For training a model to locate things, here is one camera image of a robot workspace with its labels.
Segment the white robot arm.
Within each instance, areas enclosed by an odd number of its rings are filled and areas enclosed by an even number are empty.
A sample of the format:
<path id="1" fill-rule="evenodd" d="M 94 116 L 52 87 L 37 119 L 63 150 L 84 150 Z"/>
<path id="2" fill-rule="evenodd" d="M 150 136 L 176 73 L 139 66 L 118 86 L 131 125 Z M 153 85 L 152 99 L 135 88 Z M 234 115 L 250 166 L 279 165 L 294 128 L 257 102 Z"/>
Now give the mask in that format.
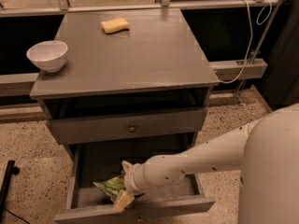
<path id="1" fill-rule="evenodd" d="M 125 189 L 113 209 L 184 175 L 240 171 L 238 224 L 299 224 L 299 104 L 276 110 L 175 155 L 123 164 Z"/>

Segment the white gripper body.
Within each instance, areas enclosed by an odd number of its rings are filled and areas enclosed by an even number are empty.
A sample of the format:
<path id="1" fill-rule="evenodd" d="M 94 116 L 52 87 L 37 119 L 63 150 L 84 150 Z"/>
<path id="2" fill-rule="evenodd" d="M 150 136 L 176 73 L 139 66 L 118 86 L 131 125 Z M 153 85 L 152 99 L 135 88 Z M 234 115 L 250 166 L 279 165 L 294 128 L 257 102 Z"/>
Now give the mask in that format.
<path id="1" fill-rule="evenodd" d="M 139 195 L 146 192 L 143 166 L 141 164 L 133 164 L 129 171 L 125 173 L 124 186 L 128 192 L 134 195 Z"/>

